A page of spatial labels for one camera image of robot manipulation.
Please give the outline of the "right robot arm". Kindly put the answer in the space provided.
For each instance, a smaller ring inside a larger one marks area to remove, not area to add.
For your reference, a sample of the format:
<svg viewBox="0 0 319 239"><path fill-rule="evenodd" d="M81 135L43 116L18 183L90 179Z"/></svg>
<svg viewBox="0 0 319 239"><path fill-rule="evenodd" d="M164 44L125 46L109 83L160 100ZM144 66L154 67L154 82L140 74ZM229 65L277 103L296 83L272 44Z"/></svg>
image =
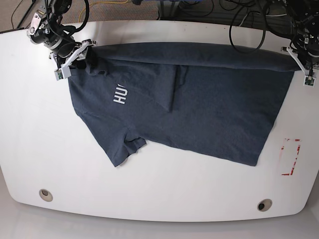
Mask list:
<svg viewBox="0 0 319 239"><path fill-rule="evenodd" d="M32 18L27 36L34 44L44 44L51 50L49 58L56 64L54 73L58 79L65 79L70 75L72 68L83 69L87 61L91 65L97 64L96 54L92 46L96 44L90 39L78 42L73 34L80 32L86 26L90 5L86 0L85 18L80 27L73 25L63 25L63 15L69 11L71 0L45 0Z"/></svg>

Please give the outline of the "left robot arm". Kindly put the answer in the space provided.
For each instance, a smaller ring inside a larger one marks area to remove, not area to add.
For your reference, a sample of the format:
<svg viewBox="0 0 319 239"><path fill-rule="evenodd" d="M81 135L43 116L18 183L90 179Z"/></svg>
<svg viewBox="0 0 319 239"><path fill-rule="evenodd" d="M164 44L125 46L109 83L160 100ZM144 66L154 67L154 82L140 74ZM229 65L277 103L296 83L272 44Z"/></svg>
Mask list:
<svg viewBox="0 0 319 239"><path fill-rule="evenodd" d="M283 0L281 3L294 26L291 43L297 62L306 79L313 80L319 70L319 2Z"/></svg>

